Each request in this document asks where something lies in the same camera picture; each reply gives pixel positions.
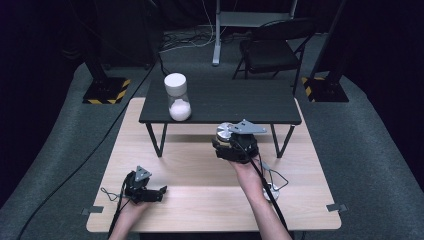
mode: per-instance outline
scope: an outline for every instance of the table leg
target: table leg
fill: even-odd
[[[277,135],[275,134],[274,124],[271,124],[272,138],[274,139],[275,151],[277,152],[277,158],[281,158],[283,156],[283,153],[286,150],[287,144],[289,143],[290,137],[293,133],[294,127],[295,125],[290,125],[289,132],[287,133],[286,138],[284,139],[283,147],[280,150],[280,147],[278,146]]]
[[[219,65],[221,55],[221,1],[216,0],[215,48],[213,50],[212,66]]]
[[[165,123],[163,125],[162,139],[160,141],[160,147],[158,147],[158,144],[157,144],[157,141],[156,141],[156,137],[155,137],[155,134],[153,132],[152,124],[151,123],[146,123],[146,128],[147,128],[147,131],[149,132],[150,139],[152,140],[153,147],[155,148],[156,155],[158,157],[162,157],[163,146],[165,144],[166,129],[168,128],[168,124]]]

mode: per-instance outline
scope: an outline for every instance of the tripod base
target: tripod base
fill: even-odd
[[[310,102],[349,102],[342,86],[325,78],[302,78]]]
[[[106,78],[102,84],[93,83],[84,95],[83,103],[89,104],[116,104],[120,103],[127,91],[129,79]]]

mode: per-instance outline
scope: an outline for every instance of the gray carpet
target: gray carpet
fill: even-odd
[[[301,76],[310,74],[324,40],[325,36],[320,35],[311,40]],[[238,40],[224,43],[221,53],[218,67],[211,65],[213,43],[167,51],[161,56],[168,71],[183,73],[187,78],[201,81],[207,75],[229,79],[240,58]],[[81,215],[81,210],[94,202],[119,131],[121,113],[130,97],[145,96],[150,80],[164,77],[159,63],[150,74],[143,68],[113,68],[107,75],[132,80],[120,104],[82,104],[91,76],[84,64],[75,72],[54,129],[0,210],[0,239],[16,239],[40,203],[85,160],[82,168],[35,215],[22,239],[106,239],[106,234],[86,230],[88,217]],[[259,79],[268,77],[266,74],[257,76]],[[290,84],[293,77],[294,72],[280,73],[275,81]],[[333,198],[349,207],[349,211],[341,213],[340,229],[308,232],[306,239],[422,239],[423,192],[366,95],[349,79],[342,78],[341,85],[350,100],[348,103],[310,103],[303,86],[298,85],[297,99]],[[246,236],[258,237],[236,233],[222,234],[219,238]],[[142,237],[207,238],[196,234],[145,234]],[[131,234],[130,239],[138,239],[138,235]]]

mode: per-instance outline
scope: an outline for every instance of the chair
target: chair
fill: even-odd
[[[316,23],[311,18],[273,21],[254,29],[250,39],[240,42],[242,58],[233,79],[241,71],[244,71],[244,78],[247,79],[248,72],[252,74],[275,72],[272,76],[275,77],[280,71],[296,69],[294,95],[305,46],[316,29]],[[290,47],[287,42],[294,39],[303,39],[297,48]]]

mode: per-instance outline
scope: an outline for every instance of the yellow and black striped tape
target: yellow and black striped tape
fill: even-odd
[[[84,99],[84,103],[89,104],[116,104],[120,103],[122,99],[125,96],[125,93],[127,92],[128,85],[130,85],[131,80],[127,79],[122,84],[121,91],[117,94],[116,98],[109,98],[109,99],[99,99],[99,98],[93,98],[93,99]]]
[[[314,78],[314,80],[325,80],[325,78],[318,77],[318,78]],[[316,100],[315,100],[314,93],[313,93],[312,88],[311,88],[309,78],[303,77],[302,83],[303,83],[303,87],[305,87],[306,96],[308,97],[309,101],[315,102]]]

